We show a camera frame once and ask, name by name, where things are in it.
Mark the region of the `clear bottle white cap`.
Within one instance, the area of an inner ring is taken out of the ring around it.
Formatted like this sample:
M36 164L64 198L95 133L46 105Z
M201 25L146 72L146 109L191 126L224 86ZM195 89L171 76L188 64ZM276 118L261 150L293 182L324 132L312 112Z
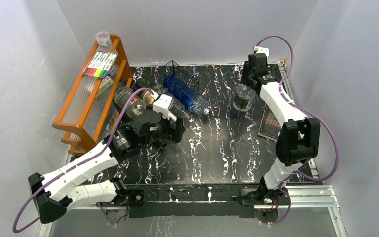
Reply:
M248 111L256 98L256 93L250 87L239 84L235 89L233 106L238 111Z

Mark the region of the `blue glass bottle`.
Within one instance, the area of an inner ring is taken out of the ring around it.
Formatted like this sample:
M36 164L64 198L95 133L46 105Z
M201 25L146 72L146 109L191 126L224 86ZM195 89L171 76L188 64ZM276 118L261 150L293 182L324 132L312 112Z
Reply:
M163 85L192 114L209 114L210 109L207 100L200 96L194 89L189 87L176 75L167 75L163 80Z

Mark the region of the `olive green wine bottle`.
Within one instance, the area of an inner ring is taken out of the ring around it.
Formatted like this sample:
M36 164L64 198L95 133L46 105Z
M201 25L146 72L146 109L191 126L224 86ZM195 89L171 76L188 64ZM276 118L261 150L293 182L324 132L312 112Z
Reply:
M151 89L142 92L140 97L146 105L150 105L158 99L159 94Z

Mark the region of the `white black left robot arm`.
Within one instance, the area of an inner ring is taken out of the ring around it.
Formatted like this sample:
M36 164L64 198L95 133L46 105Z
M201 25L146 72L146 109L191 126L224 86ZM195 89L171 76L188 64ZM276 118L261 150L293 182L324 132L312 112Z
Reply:
M144 191L126 188L119 178L91 185L84 182L139 155L141 149L153 143L162 147L167 140L179 143L184 131L182 117L167 118L161 112L147 109L71 163L44 175L30 175L28 182L40 222L51 223L71 209L94 203L143 205L143 200L136 197L142 197Z

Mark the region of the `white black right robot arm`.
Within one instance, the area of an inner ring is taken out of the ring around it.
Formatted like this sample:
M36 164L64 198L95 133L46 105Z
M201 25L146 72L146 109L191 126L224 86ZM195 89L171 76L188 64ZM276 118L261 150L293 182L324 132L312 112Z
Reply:
M277 158L256 189L241 189L234 200L272 204L285 191L284 183L304 163L318 154L320 122L295 108L277 79L268 74L267 55L251 53L244 62L241 81L268 105L281 126Z

